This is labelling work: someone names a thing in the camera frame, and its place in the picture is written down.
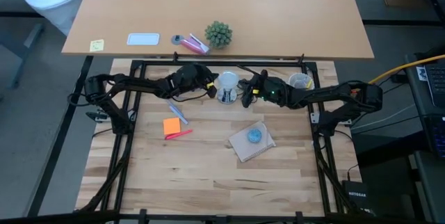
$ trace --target white card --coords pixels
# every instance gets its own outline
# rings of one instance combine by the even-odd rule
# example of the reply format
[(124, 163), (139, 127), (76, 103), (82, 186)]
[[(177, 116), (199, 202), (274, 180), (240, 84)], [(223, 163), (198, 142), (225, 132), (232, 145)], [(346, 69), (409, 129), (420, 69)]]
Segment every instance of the white card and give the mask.
[(425, 67), (416, 67), (416, 69), (417, 69), (417, 76), (419, 77), (419, 81), (428, 81), (428, 78), (426, 76)]
[(129, 46), (155, 46), (158, 43), (158, 33), (130, 33), (127, 39)]

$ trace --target sticky note pad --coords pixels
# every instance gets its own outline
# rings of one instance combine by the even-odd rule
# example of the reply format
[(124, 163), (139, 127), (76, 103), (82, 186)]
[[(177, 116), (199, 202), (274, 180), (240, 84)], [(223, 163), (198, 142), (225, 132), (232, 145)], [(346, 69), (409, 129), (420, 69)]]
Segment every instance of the sticky note pad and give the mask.
[(164, 119), (164, 134), (176, 134), (181, 131), (179, 118)]
[(93, 40), (90, 42), (90, 51), (103, 51), (104, 50), (104, 40)]

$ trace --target succulent plant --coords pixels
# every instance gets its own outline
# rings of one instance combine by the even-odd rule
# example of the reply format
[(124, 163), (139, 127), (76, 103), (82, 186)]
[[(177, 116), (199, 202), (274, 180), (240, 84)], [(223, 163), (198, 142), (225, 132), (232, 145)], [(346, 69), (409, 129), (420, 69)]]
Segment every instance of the succulent plant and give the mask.
[(214, 21), (206, 29), (206, 39), (210, 41), (210, 47), (221, 49), (232, 41), (232, 30), (229, 25)]

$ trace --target pen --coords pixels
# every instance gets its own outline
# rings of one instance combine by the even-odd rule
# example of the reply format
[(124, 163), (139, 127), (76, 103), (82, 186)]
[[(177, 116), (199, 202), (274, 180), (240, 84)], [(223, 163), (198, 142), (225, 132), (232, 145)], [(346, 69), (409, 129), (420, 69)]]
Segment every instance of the pen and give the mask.
[(167, 135), (167, 136), (165, 137), (165, 139), (166, 139), (166, 140), (170, 140), (170, 139), (172, 139), (172, 138), (176, 138), (176, 137), (178, 137), (178, 136), (183, 136), (184, 134), (191, 133), (192, 131), (193, 131), (193, 130), (190, 129), (190, 130), (183, 131), (183, 132), (180, 132), (180, 133), (177, 133), (177, 134)]
[(188, 121), (184, 118), (184, 115), (181, 113), (181, 111), (177, 110), (175, 107), (170, 106), (170, 110), (179, 118), (181, 121), (187, 125)]

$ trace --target red marker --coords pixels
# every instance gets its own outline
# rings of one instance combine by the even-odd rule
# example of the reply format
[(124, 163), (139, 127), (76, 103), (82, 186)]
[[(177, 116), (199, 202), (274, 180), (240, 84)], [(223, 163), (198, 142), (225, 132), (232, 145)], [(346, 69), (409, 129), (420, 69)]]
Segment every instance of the red marker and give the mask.
[(177, 134), (169, 134), (169, 135), (167, 135), (167, 136), (165, 137), (165, 139), (166, 139), (166, 140), (170, 140), (170, 139), (176, 138), (176, 137), (178, 137), (178, 136), (183, 136), (184, 134), (191, 133), (192, 131), (193, 131), (193, 130), (190, 129), (190, 130), (187, 130), (187, 131), (179, 132), (179, 133), (177, 133)]

